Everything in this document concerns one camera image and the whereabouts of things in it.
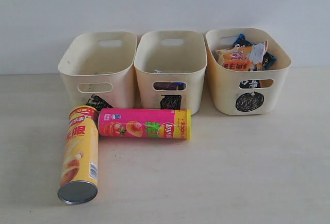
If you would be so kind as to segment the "purple juice carton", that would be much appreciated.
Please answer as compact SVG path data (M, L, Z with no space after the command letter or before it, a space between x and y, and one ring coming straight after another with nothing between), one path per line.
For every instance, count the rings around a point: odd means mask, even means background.
M153 88L159 91L177 91L178 83L176 82L154 82Z

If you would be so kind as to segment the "white blue milk carton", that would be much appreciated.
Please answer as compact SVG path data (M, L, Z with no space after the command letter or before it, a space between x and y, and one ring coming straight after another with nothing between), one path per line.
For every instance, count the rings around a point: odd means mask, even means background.
M178 81L171 81L178 83L178 90L177 91L183 91L186 88L186 84L184 82L178 82Z

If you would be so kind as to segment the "orange noodle bag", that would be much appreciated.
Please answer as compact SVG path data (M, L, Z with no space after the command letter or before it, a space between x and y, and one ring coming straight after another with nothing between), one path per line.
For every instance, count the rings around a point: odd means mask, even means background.
M268 49L268 41L251 45L235 45L232 48L216 50L217 63L233 71L262 71L263 57Z

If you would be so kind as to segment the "blue noodle bag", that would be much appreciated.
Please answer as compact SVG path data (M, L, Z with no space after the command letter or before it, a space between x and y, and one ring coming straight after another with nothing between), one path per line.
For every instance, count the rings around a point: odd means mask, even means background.
M254 42L250 42L246 40L245 35L241 33L237 37L236 41L233 43L233 46L238 46L238 45L240 47L249 47L249 46L255 46L256 44ZM276 62L276 57L268 53L266 49L262 58L262 66L261 68L258 69L258 71L268 70L275 62Z

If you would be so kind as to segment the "yellow chips can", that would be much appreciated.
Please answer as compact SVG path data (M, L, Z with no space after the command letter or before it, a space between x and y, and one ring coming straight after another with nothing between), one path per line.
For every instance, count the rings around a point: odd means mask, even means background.
M69 115L67 140L58 197L68 204L81 204L98 193L98 111L78 106Z

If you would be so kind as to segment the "pink chips can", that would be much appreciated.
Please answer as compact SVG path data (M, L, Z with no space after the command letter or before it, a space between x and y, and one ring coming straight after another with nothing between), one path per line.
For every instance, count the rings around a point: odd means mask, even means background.
M191 138L191 111L170 109L104 108L97 123L101 136L184 139Z

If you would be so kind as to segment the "middle cream plastic bin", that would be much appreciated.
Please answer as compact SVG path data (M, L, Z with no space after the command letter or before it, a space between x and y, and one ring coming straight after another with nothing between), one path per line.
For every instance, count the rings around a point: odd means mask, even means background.
M151 31L141 37L134 67L141 103L147 109L189 109L195 114L202 98L207 66L203 35L195 31ZM183 91L158 91L155 81L184 82Z

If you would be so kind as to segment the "cream plastic bin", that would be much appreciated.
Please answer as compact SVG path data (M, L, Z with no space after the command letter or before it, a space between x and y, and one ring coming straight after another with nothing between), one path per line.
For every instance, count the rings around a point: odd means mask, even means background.
M141 103L147 109L189 109L195 114L202 98L207 66L203 35L195 31L151 31L141 37L134 67ZM158 91L155 81L184 82L183 91Z
M77 36L58 64L73 106L92 95L114 108L133 108L137 37L127 31L92 32Z
M267 71L240 72L216 62L216 50L229 48L243 34L249 42L269 43L276 62ZM228 115L256 115L272 111L285 82L291 59L265 31L257 28L214 29L205 34L206 76L215 107Z

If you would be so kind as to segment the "right cream plastic bin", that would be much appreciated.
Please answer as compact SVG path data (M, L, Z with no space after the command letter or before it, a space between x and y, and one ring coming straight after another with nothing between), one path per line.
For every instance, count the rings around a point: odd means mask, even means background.
M240 72L216 62L216 50L229 48L243 34L249 42L269 43L276 62L267 71ZM272 111L285 82L291 59L265 31L257 28L214 29L205 34L206 76L215 107L228 115L256 115Z

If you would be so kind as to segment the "left cream plastic bin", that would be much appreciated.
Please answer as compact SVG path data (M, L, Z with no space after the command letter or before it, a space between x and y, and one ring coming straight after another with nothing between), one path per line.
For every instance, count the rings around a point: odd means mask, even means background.
M77 36L58 64L73 106L92 95L114 108L133 108L137 37L127 31L92 32Z

